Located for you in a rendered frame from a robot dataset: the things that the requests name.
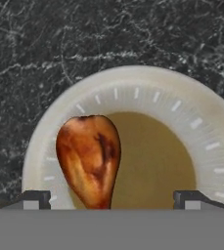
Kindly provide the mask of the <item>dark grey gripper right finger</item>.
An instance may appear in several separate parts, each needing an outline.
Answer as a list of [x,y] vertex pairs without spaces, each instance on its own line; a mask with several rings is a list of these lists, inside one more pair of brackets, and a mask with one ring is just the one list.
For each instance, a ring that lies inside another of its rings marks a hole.
[[224,203],[211,200],[198,190],[175,190],[173,200],[177,210],[224,209]]

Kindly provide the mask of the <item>brown roasted chicken drumstick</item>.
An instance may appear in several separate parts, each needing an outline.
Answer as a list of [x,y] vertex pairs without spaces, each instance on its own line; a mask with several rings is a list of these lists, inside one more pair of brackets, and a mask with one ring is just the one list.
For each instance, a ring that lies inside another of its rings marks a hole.
[[67,184],[87,209],[110,209],[121,146],[104,115],[72,117],[59,130],[56,154]]

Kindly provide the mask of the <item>white round plate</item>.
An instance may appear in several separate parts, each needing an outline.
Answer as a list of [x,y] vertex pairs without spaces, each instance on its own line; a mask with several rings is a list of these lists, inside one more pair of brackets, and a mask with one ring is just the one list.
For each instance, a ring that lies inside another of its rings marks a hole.
[[50,191],[55,210],[81,208],[56,139],[72,117],[99,115],[116,126],[121,143],[112,207],[169,209],[176,190],[224,204],[224,100],[188,76],[146,65],[107,69],[64,91],[33,132],[22,189]]

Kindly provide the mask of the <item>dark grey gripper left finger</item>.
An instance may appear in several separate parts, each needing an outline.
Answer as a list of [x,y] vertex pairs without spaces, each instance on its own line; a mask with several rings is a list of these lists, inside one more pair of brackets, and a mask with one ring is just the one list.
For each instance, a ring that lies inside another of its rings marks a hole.
[[26,190],[12,202],[0,206],[1,209],[50,210],[49,190]]

